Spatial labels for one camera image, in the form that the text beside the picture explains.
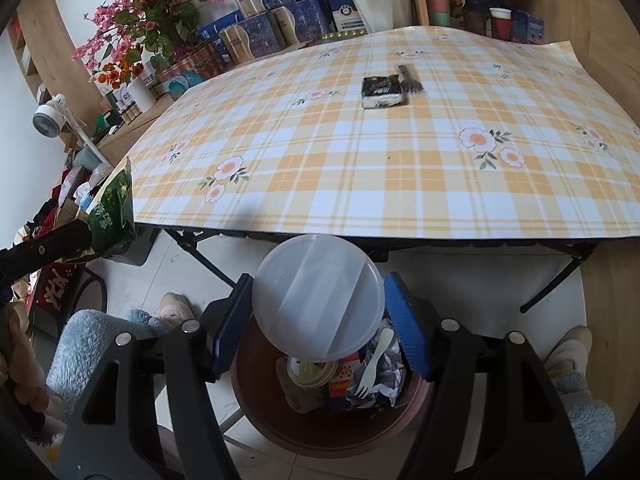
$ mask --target silver screw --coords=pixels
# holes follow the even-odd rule
[[[440,326],[445,332],[457,332],[460,329],[460,323],[458,323],[455,319],[451,319],[450,317],[447,319],[443,319],[440,322]]]
[[[126,346],[131,343],[131,334],[129,332],[123,332],[116,337],[116,345]]]
[[[200,328],[200,324],[195,319],[190,319],[182,324],[182,331],[185,334],[193,334]]]
[[[511,341],[514,345],[521,345],[527,339],[520,332],[510,332],[509,333],[509,341]]]

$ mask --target white vase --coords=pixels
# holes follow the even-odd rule
[[[156,104],[156,98],[146,87],[142,77],[132,79],[127,85],[127,90],[142,112],[148,112]]]
[[[367,32],[409,27],[411,0],[353,0]]]

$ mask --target foot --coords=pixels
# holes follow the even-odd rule
[[[555,374],[574,370],[584,376],[592,343],[591,330],[585,326],[575,326],[564,335],[549,354],[545,362],[545,370]]]
[[[186,298],[173,292],[168,292],[162,297],[156,317],[165,319],[174,326],[194,318]]]

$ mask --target green package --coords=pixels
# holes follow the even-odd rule
[[[136,239],[129,161],[126,167],[106,184],[99,201],[87,219],[91,229],[91,247],[95,253],[102,256],[122,254]]]

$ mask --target plaid tablecloth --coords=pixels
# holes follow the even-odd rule
[[[425,92],[363,110],[364,76]],[[640,130],[571,45],[410,27],[190,89],[129,152],[136,221],[403,238],[640,234]]]

